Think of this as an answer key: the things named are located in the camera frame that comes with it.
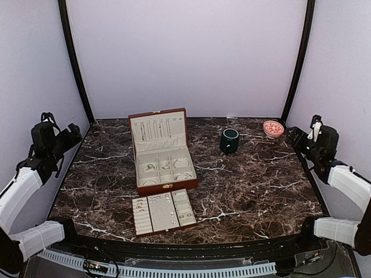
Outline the red wooden jewelry box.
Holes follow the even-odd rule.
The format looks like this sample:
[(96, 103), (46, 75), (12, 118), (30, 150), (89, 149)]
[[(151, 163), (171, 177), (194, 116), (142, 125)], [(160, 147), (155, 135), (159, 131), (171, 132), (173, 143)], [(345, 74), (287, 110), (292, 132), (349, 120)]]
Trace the red wooden jewelry box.
[[(198, 187), (199, 179), (189, 150), (185, 108), (147, 112), (128, 116), (136, 167), (136, 187), (140, 196)], [(174, 168), (177, 158), (187, 157), (188, 167)], [(157, 171), (143, 172), (147, 163), (156, 163)], [(192, 179), (175, 181), (177, 173), (191, 173)], [(156, 180), (153, 186), (144, 181)]]

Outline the red jewelry tray insert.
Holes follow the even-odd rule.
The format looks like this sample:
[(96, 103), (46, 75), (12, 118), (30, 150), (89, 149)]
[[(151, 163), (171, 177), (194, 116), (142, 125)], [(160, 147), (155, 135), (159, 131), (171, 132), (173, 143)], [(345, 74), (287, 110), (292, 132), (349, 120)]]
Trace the red jewelry tray insert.
[(197, 219), (186, 189), (132, 199), (137, 236), (155, 235), (195, 226)]

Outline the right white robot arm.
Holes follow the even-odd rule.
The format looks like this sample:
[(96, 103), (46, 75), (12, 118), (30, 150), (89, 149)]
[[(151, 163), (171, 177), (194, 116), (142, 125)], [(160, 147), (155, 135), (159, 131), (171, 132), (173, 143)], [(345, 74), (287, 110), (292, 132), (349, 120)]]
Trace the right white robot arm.
[(370, 180), (336, 159), (337, 131), (316, 123), (310, 133), (291, 127), (287, 134), (292, 147), (309, 161), (329, 210), (325, 216), (306, 220), (296, 247), (308, 251), (318, 238), (324, 238), (343, 243), (359, 255), (370, 255)]

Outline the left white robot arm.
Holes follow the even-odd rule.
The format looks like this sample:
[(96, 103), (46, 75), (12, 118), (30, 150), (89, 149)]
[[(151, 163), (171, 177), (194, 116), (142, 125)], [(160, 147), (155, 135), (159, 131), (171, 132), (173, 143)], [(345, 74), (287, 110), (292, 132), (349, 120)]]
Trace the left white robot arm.
[(80, 128), (71, 123), (64, 130), (43, 121), (31, 130), (32, 144), (26, 159), (1, 191), (1, 273), (19, 273), (33, 255), (59, 242), (70, 253), (78, 252), (82, 240), (74, 233), (71, 219), (45, 221), (33, 228), (11, 234), (11, 227), (28, 200), (52, 174), (59, 175), (64, 154), (82, 141)]

